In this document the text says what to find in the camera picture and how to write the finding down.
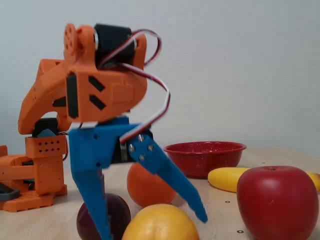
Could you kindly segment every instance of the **bolt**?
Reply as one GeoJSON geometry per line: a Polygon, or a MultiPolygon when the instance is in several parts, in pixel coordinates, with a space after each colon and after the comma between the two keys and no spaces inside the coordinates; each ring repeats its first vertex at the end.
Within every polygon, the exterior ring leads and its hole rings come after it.
{"type": "Polygon", "coordinates": [[[153,146],[152,144],[150,144],[150,145],[148,146],[148,151],[149,151],[149,152],[152,152],[153,149],[154,149],[154,146],[153,146]]]}
{"type": "Polygon", "coordinates": [[[140,161],[145,160],[145,155],[141,154],[141,155],[139,156],[139,160],[140,160],[140,161]]]}
{"type": "Polygon", "coordinates": [[[139,134],[139,135],[138,135],[138,141],[139,141],[140,143],[142,143],[144,140],[145,140],[144,136],[141,135],[141,134],[139,134]]]}
{"type": "Polygon", "coordinates": [[[129,152],[133,153],[136,150],[135,146],[133,144],[129,145],[129,152]]]}

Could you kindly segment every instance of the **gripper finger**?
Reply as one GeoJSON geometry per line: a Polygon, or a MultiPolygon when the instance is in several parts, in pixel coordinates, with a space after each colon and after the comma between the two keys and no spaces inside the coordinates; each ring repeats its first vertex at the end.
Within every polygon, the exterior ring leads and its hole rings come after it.
{"type": "Polygon", "coordinates": [[[108,209],[106,208],[105,182],[101,170],[73,172],[72,177],[88,208],[102,240],[113,240],[108,209]]]}
{"type": "Polygon", "coordinates": [[[150,173],[162,178],[187,201],[202,222],[207,222],[208,216],[197,189],[152,138],[146,134],[140,134],[129,141],[128,148],[136,162],[150,173]]]}

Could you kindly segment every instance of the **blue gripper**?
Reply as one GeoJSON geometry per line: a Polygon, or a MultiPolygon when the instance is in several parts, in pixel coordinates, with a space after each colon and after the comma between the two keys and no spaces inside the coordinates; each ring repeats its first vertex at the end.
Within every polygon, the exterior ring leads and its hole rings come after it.
{"type": "MultiPolygon", "coordinates": [[[[105,184],[102,169],[112,163],[119,137],[135,128],[129,119],[121,117],[108,124],[69,132],[71,173],[102,240],[113,240],[106,209],[105,184]]],[[[127,143],[129,156],[152,174],[157,174],[184,198],[197,217],[208,220],[196,188],[147,134],[127,143]]]]}

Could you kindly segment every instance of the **red enamel bowl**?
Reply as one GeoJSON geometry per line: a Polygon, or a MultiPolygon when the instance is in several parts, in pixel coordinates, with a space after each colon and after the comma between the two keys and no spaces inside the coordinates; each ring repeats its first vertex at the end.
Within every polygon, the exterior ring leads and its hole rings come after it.
{"type": "Polygon", "coordinates": [[[188,177],[206,179],[213,169],[236,167],[246,145],[230,141],[184,142],[163,150],[188,177]]]}

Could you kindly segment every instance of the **red and white wire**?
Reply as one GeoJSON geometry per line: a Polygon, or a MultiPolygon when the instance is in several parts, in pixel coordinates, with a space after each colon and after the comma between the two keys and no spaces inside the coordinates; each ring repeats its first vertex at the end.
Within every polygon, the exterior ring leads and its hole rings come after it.
{"type": "Polygon", "coordinates": [[[167,85],[160,78],[156,77],[155,75],[146,73],[142,69],[135,67],[135,66],[132,66],[127,63],[118,63],[117,65],[124,67],[137,75],[140,75],[142,77],[145,77],[145,78],[148,78],[148,79],[154,81],[155,83],[157,83],[161,87],[163,87],[166,91],[166,96],[165,96],[165,101],[164,101],[163,107],[159,111],[157,111],[155,114],[153,114],[145,122],[139,124],[138,126],[133,128],[132,130],[130,130],[130,131],[126,132],[124,135],[122,135],[119,140],[120,140],[121,144],[124,144],[129,139],[133,138],[134,136],[140,134],[141,132],[143,132],[144,130],[149,128],[155,121],[160,119],[167,112],[167,110],[169,108],[169,104],[170,104],[171,94],[170,94],[170,91],[169,91],[169,88],[167,87],[167,85]]]}
{"type": "Polygon", "coordinates": [[[109,53],[107,56],[105,56],[101,61],[100,63],[98,64],[97,66],[97,69],[102,69],[104,67],[104,65],[110,60],[112,59],[114,56],[116,56],[118,53],[120,53],[122,50],[124,50],[126,47],[128,47],[130,44],[132,44],[132,42],[135,41],[135,39],[141,35],[144,35],[144,34],[149,34],[149,35],[152,35],[154,37],[157,38],[157,48],[153,54],[153,56],[148,59],[145,63],[144,63],[144,66],[147,66],[148,64],[150,64],[155,58],[156,56],[158,55],[158,53],[160,52],[161,50],[161,47],[162,47],[162,40],[161,40],[161,37],[156,34],[154,31],[152,30],[149,30],[149,29],[139,29],[139,30],[136,30],[132,33],[132,35],[130,37],[128,37],[120,46],[118,46],[115,50],[113,50],[111,53],[109,53]]]}
{"type": "MultiPolygon", "coordinates": [[[[83,125],[83,122],[81,122],[80,123],[80,125],[78,126],[78,129],[80,129],[81,127],[82,127],[82,125],[83,125]]],[[[65,136],[68,136],[69,135],[69,133],[67,132],[67,131],[61,131],[61,132],[59,132],[59,135],[65,135],[65,136]]],[[[69,155],[69,147],[68,147],[68,140],[67,139],[65,139],[65,142],[66,142],[66,153],[65,153],[65,155],[64,155],[64,157],[63,157],[63,161],[64,160],[66,160],[67,159],[67,157],[68,157],[68,155],[69,155]]]]}

